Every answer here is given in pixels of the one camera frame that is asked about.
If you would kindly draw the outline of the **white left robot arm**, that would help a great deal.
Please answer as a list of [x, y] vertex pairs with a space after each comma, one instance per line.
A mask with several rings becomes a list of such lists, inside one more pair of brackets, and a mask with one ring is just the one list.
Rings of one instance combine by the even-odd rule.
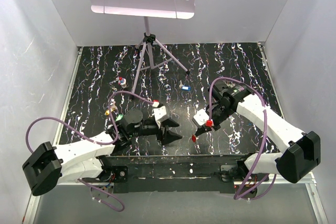
[[164, 107], [154, 109], [154, 115], [147, 119], [140, 110], [132, 109], [117, 117], [116, 126], [89, 140], [56, 146], [50, 142], [40, 144], [22, 169], [33, 196], [41, 196], [60, 183], [77, 179], [118, 181], [122, 170], [105, 165], [102, 161], [104, 156], [130, 146], [132, 137], [137, 136], [154, 135], [162, 145], [168, 145], [182, 138], [171, 131], [178, 126]]

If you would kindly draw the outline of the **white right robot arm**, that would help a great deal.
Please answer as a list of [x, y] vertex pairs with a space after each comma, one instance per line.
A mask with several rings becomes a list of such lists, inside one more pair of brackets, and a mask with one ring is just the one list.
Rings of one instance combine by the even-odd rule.
[[221, 123], [237, 113], [250, 120], [277, 146], [278, 153], [247, 154], [225, 175], [248, 181], [256, 174], [279, 174], [297, 183], [321, 162], [320, 136], [303, 132], [262, 104], [252, 88], [245, 84], [227, 85], [216, 82], [209, 90], [208, 106], [193, 116], [197, 131], [193, 138], [220, 129]]

